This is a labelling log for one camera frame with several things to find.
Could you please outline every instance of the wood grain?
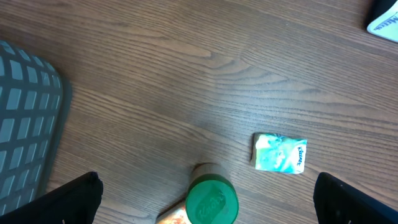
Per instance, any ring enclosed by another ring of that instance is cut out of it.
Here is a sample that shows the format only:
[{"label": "wood grain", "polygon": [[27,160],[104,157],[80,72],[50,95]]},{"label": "wood grain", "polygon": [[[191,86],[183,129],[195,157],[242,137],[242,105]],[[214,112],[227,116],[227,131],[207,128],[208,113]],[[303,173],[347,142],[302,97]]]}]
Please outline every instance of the wood grain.
[{"label": "wood grain", "polygon": [[[73,83],[49,190],[97,171],[96,223],[152,223],[201,162],[230,170],[236,223],[316,223],[322,171],[398,209],[398,47],[367,1],[0,4],[0,38]],[[307,138],[305,172],[254,170],[255,132]]]}]

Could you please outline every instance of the green cap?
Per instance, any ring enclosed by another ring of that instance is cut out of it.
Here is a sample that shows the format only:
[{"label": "green cap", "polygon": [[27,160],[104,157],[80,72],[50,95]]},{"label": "green cap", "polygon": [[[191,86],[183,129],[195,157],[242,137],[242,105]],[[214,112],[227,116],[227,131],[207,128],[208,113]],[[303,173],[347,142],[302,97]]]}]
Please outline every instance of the green cap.
[{"label": "green cap", "polygon": [[194,180],[185,203],[192,224],[232,224],[239,211],[234,187],[218,174],[205,174]]}]

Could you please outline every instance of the green lid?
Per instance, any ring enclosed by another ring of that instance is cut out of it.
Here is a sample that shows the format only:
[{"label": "green lid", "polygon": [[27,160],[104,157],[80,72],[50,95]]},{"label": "green lid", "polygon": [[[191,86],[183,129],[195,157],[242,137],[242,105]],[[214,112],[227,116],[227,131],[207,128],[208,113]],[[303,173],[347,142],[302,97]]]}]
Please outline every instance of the green lid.
[{"label": "green lid", "polygon": [[218,174],[205,174],[192,182],[186,199],[192,224],[232,224],[239,211],[232,184]]}]

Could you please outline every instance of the wooden table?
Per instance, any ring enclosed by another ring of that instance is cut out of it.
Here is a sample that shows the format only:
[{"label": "wooden table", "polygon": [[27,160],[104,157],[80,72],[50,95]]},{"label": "wooden table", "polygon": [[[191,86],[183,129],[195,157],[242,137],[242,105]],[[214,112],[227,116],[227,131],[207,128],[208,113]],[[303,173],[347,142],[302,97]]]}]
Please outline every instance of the wooden table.
[{"label": "wooden table", "polygon": [[[152,223],[217,162],[236,223],[316,223],[322,171],[398,209],[398,44],[370,2],[0,0],[0,38],[73,83],[49,190],[95,170],[96,223]],[[255,170],[255,132],[307,138],[305,172]]]}]

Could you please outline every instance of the white object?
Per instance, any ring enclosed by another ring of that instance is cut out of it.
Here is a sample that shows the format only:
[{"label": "white object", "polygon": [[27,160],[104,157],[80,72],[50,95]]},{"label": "white object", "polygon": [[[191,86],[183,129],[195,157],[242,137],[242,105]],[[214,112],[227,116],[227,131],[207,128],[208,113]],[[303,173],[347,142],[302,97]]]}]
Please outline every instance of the white object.
[{"label": "white object", "polygon": [[368,32],[398,42],[398,1],[368,25]]}]

